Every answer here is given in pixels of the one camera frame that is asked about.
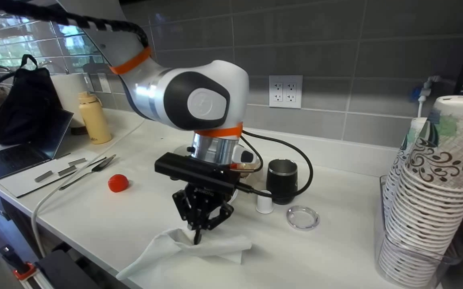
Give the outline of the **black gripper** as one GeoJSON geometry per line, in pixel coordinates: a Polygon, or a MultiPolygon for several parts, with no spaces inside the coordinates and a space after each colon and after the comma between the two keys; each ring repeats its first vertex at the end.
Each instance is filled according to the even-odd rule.
{"type": "Polygon", "coordinates": [[[234,209],[228,204],[229,196],[215,189],[186,184],[171,196],[178,215],[194,229],[192,242],[199,244],[204,229],[213,229],[231,217],[234,209]]]}

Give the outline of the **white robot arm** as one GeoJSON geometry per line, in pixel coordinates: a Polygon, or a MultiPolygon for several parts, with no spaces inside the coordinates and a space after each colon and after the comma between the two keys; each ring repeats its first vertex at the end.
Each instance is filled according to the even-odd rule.
{"type": "Polygon", "coordinates": [[[192,67],[163,67],[152,58],[146,32],[130,22],[118,0],[56,0],[61,19],[83,29],[126,90],[131,109],[144,119],[192,133],[189,152],[167,152],[154,170],[186,186],[171,194],[196,233],[223,223],[236,189],[233,152],[242,131],[247,72],[223,59],[192,67]]]}

